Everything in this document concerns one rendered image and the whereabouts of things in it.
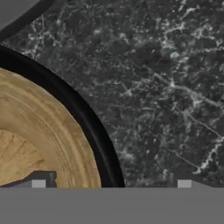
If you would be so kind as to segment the wooden bowl with black outside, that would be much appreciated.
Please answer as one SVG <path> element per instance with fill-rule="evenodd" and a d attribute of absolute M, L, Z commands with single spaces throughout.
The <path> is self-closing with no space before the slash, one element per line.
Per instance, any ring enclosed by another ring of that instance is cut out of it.
<path fill-rule="evenodd" d="M 0 187 L 55 171 L 58 188 L 122 187 L 98 116 L 60 77 L 0 45 Z"/>

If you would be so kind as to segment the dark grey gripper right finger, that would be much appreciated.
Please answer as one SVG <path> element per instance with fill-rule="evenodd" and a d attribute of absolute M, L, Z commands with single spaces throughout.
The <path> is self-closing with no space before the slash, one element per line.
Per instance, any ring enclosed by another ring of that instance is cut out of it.
<path fill-rule="evenodd" d="M 209 180 L 199 174 L 192 174 L 189 171 L 174 171 L 169 174 L 169 180 L 176 188 L 194 188 L 195 186 L 205 186 L 212 188 L 224 188 L 224 182 L 218 179 Z"/>

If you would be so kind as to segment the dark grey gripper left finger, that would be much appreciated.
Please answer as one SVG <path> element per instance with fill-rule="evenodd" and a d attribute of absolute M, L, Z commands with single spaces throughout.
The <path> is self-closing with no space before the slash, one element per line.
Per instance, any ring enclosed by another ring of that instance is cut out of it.
<path fill-rule="evenodd" d="M 30 188 L 54 188 L 57 174 L 55 171 L 33 171 L 31 174 L 20 180 L 1 185 L 6 187 L 30 187 Z"/>

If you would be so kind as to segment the grey bowl with black rim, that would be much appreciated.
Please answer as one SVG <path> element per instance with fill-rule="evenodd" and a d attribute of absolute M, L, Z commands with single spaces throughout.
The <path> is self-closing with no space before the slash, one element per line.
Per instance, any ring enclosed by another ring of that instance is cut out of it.
<path fill-rule="evenodd" d="M 0 42 L 47 11 L 55 0 L 0 0 Z"/>

